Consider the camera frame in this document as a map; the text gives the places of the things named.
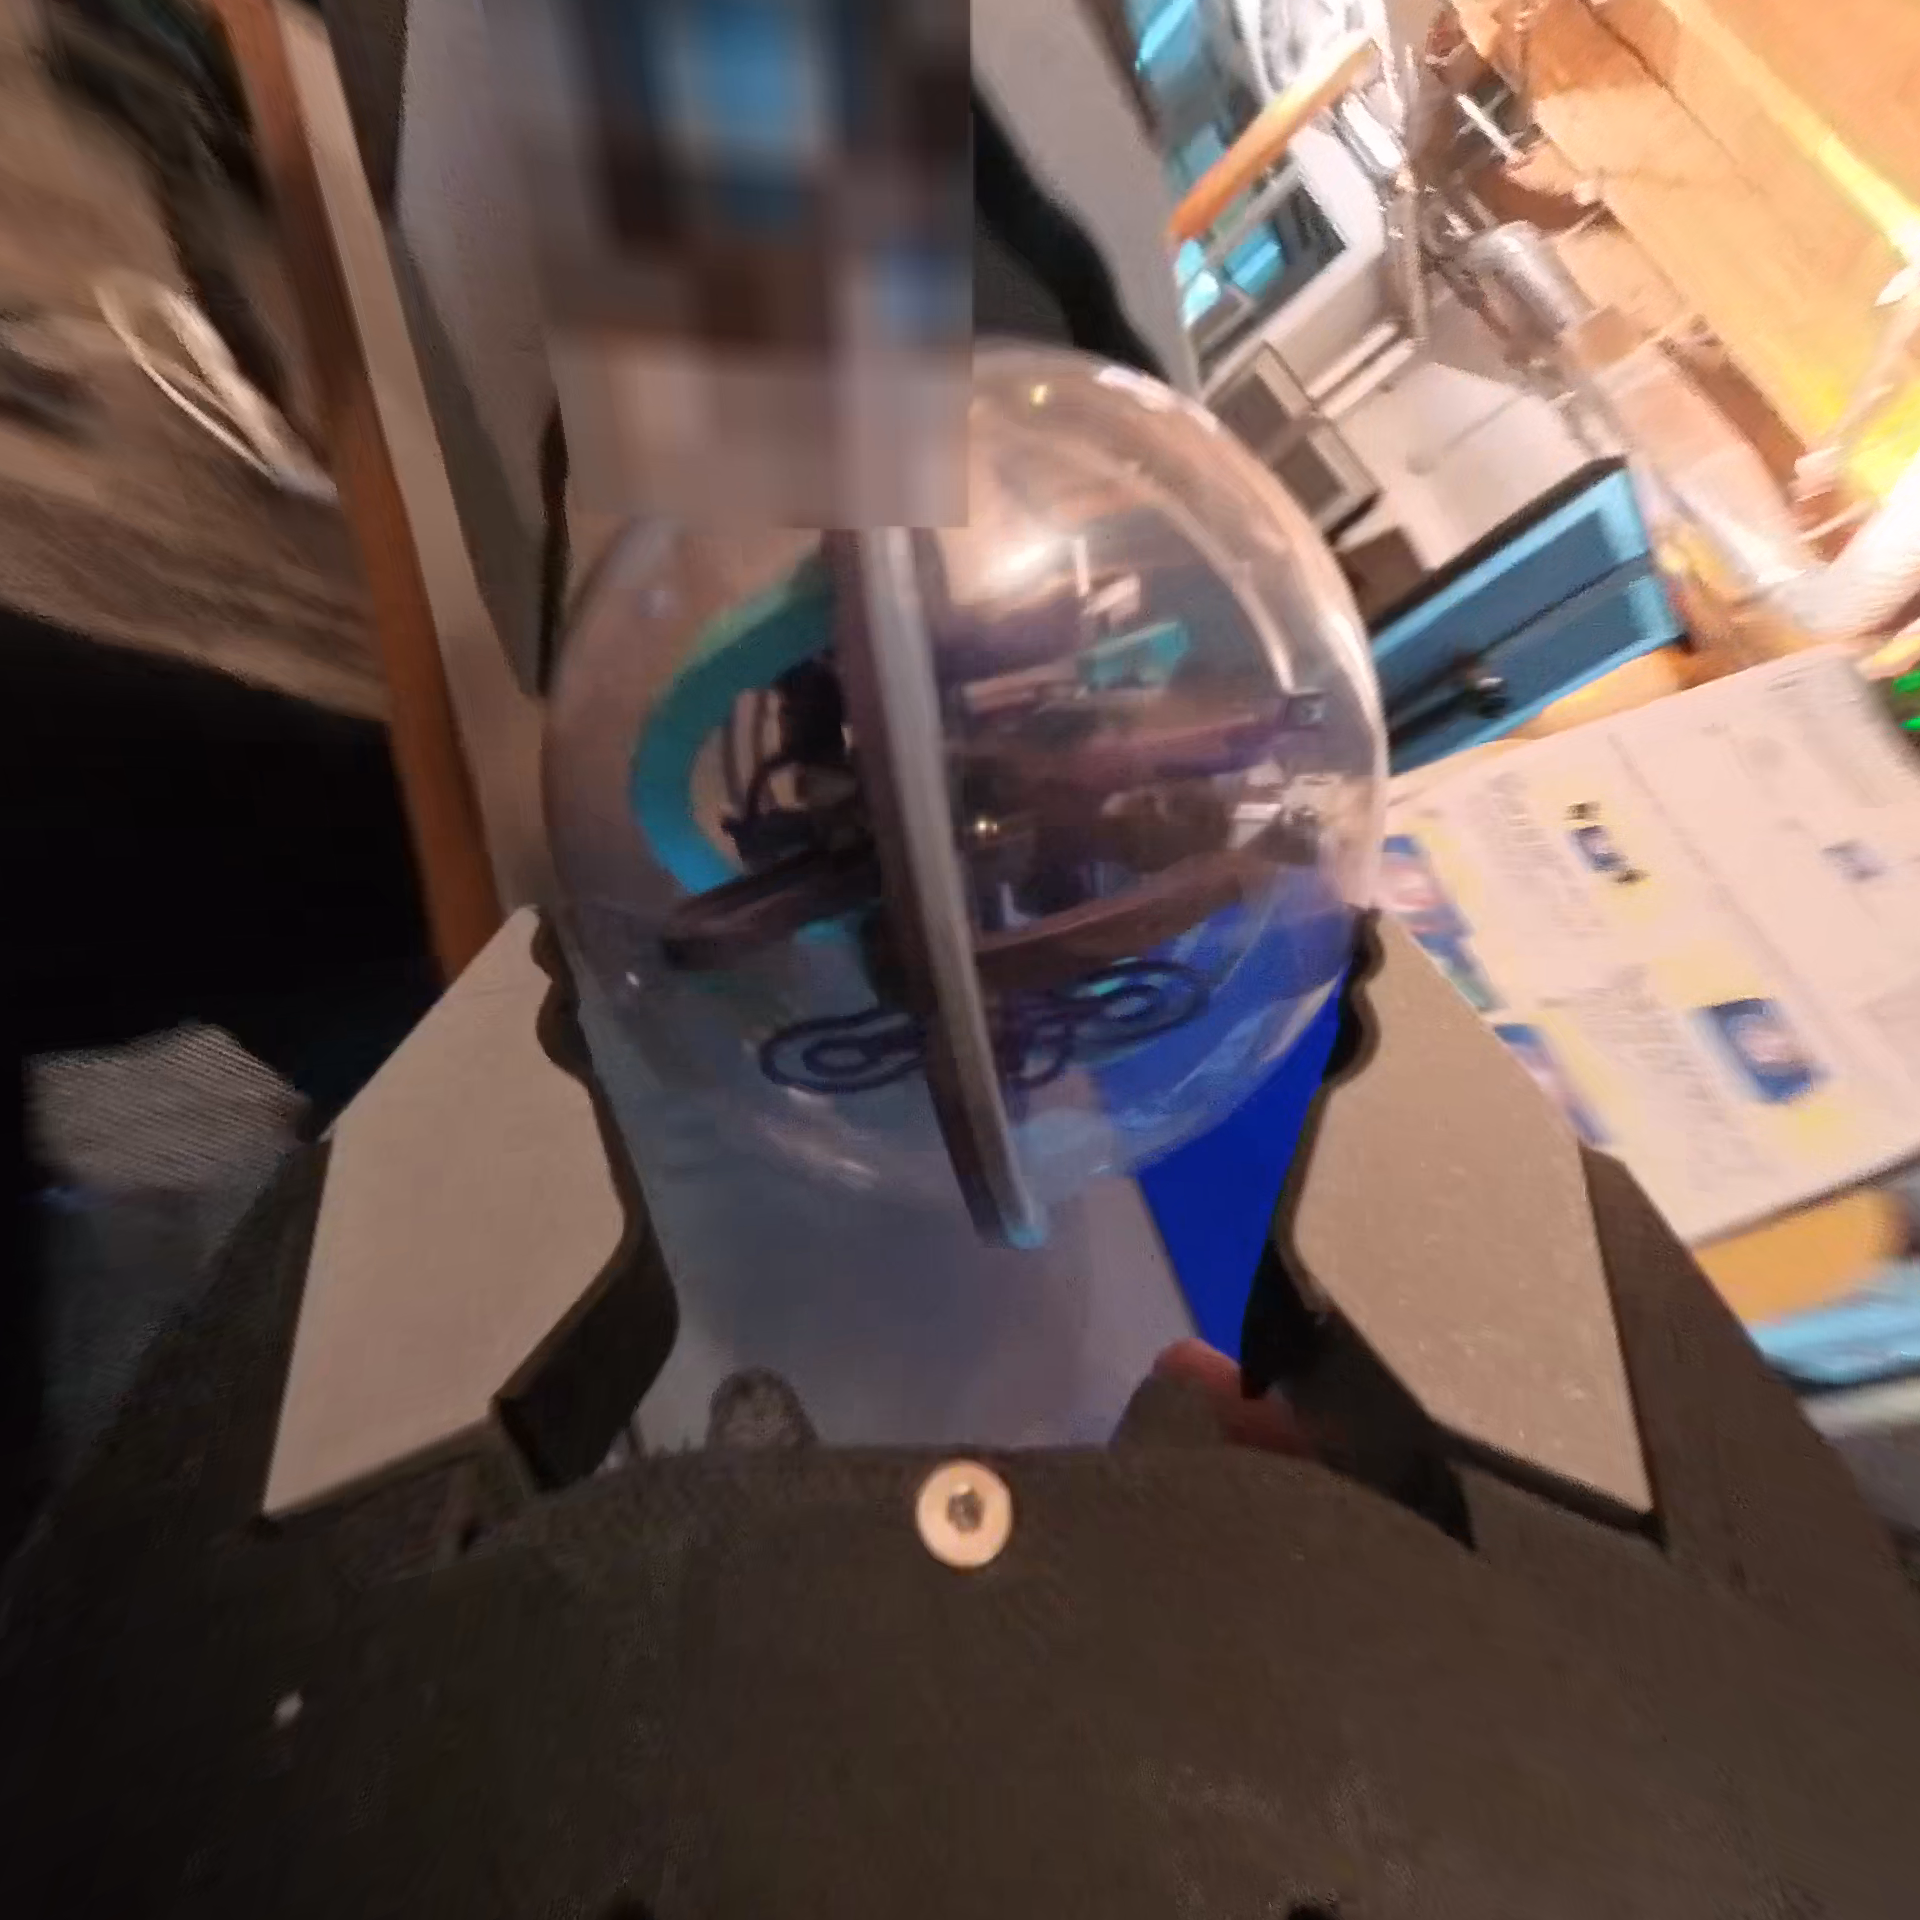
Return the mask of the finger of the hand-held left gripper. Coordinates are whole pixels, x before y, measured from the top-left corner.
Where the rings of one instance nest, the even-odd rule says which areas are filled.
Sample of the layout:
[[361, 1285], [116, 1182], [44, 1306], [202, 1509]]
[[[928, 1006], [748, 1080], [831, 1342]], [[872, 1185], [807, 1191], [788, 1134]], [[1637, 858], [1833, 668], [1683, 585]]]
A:
[[975, 237], [985, 331], [1198, 394], [1174, 270], [1177, 192], [1104, 4], [972, 4]]
[[411, 3], [402, 25], [397, 242], [429, 399], [508, 670], [544, 695], [569, 598], [569, 448], [533, 208], [486, 7]]

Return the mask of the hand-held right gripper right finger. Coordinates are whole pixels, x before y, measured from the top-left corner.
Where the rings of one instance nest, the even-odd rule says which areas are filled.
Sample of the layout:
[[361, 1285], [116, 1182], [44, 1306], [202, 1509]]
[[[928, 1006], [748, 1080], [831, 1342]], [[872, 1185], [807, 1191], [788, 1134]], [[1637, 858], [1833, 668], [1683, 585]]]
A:
[[1582, 1520], [1655, 1490], [1582, 1144], [1415, 944], [1363, 917], [1254, 1269], [1241, 1379], [1435, 1525], [1467, 1477]]

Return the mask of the blue case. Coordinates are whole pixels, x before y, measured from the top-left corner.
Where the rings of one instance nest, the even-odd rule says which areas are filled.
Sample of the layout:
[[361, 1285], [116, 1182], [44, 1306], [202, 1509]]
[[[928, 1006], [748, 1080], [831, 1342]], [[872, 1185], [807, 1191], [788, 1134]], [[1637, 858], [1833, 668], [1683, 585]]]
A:
[[1588, 462], [1373, 621], [1390, 766], [1500, 740], [1683, 644], [1632, 468]]

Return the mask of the clear maze ball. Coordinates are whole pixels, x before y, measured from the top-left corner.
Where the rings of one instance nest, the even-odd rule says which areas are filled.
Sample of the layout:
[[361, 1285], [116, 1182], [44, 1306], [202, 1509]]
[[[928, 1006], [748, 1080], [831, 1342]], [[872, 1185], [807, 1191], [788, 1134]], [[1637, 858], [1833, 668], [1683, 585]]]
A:
[[558, 927], [741, 1153], [1036, 1246], [1334, 996], [1386, 739], [1314, 522], [1196, 401], [972, 363], [956, 522], [639, 522], [547, 698]]

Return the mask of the blue plastic bin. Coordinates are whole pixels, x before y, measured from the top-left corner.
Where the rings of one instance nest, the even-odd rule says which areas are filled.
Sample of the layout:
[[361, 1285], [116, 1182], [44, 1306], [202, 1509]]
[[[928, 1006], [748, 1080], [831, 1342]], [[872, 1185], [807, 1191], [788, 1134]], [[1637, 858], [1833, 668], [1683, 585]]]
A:
[[1338, 1022], [1322, 1009], [1233, 1112], [1136, 1177], [1196, 1337], [1233, 1360]]

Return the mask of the printed instruction sheet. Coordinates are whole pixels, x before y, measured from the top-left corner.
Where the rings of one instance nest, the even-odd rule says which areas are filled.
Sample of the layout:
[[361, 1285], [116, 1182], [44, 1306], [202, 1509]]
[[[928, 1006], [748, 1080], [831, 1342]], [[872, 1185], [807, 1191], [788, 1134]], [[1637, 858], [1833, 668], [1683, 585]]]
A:
[[1836, 646], [1395, 797], [1380, 903], [1675, 1233], [1916, 1161], [1916, 743]]

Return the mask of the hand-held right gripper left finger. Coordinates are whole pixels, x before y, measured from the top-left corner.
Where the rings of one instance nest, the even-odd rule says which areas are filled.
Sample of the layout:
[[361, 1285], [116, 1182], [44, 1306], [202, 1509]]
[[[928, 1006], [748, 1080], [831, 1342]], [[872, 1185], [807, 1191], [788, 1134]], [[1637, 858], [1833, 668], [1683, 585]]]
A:
[[469, 1459], [593, 1477], [678, 1305], [544, 915], [505, 923], [324, 1151], [262, 1514]]

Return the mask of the person's right hand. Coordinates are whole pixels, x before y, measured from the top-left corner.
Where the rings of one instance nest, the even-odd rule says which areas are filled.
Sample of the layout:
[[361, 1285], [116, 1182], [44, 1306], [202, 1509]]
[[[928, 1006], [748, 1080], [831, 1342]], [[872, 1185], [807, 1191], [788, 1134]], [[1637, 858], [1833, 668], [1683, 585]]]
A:
[[1238, 1360], [1198, 1338], [1167, 1347], [1154, 1359], [1149, 1381], [1173, 1390], [1190, 1409], [1205, 1411], [1227, 1444], [1284, 1456], [1310, 1450], [1293, 1409], [1273, 1392], [1249, 1392]]

